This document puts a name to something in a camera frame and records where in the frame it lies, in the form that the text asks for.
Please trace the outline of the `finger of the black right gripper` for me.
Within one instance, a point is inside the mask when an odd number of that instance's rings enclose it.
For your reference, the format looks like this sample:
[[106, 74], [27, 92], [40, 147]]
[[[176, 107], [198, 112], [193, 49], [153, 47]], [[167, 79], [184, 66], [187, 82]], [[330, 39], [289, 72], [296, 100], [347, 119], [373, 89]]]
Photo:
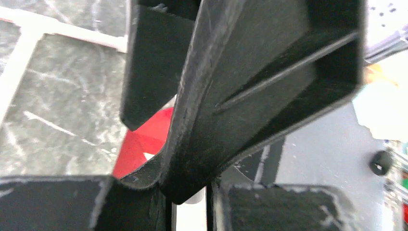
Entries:
[[360, 87], [363, 0], [204, 0], [163, 151], [184, 203], [237, 160], [345, 104]]
[[177, 93], [199, 0], [131, 1], [120, 118], [137, 130]]

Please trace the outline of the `green white glue stick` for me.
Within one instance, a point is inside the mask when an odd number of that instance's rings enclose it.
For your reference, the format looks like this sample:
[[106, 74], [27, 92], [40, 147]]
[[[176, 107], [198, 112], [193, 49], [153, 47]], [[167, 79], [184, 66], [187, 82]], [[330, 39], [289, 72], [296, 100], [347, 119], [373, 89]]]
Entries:
[[177, 206], [176, 231], [207, 231], [206, 188]]

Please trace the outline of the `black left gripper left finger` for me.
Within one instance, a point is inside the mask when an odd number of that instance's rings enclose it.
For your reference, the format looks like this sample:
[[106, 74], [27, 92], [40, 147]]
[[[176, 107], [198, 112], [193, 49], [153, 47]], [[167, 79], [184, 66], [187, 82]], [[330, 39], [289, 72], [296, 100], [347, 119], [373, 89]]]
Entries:
[[166, 199], [157, 154], [136, 171], [111, 175], [0, 179], [3, 231], [165, 231]]

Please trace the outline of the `tan paper letter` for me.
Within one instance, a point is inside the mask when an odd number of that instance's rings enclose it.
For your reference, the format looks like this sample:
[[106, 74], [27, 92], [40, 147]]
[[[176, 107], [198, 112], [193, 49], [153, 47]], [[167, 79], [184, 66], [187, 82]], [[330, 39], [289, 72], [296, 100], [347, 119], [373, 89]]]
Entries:
[[149, 161], [155, 156], [154, 154], [149, 154], [149, 153], [143, 153], [143, 155], [147, 161]]

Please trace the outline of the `red paper envelope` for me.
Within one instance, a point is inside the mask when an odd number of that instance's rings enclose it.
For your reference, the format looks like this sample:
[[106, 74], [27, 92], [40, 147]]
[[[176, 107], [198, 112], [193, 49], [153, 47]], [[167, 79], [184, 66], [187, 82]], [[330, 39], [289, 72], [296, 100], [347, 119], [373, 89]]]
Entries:
[[130, 174], [147, 162], [143, 153], [156, 155], [161, 150], [167, 139], [172, 113], [172, 107], [161, 110], [137, 130], [127, 131], [113, 176], [122, 178]]

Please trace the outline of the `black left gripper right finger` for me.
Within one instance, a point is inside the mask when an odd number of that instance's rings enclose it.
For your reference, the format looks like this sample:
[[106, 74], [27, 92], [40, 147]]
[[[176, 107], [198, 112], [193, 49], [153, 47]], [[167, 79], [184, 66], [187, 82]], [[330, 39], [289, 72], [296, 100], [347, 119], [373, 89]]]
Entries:
[[357, 212], [339, 189], [321, 185], [213, 183], [209, 231], [358, 231]]

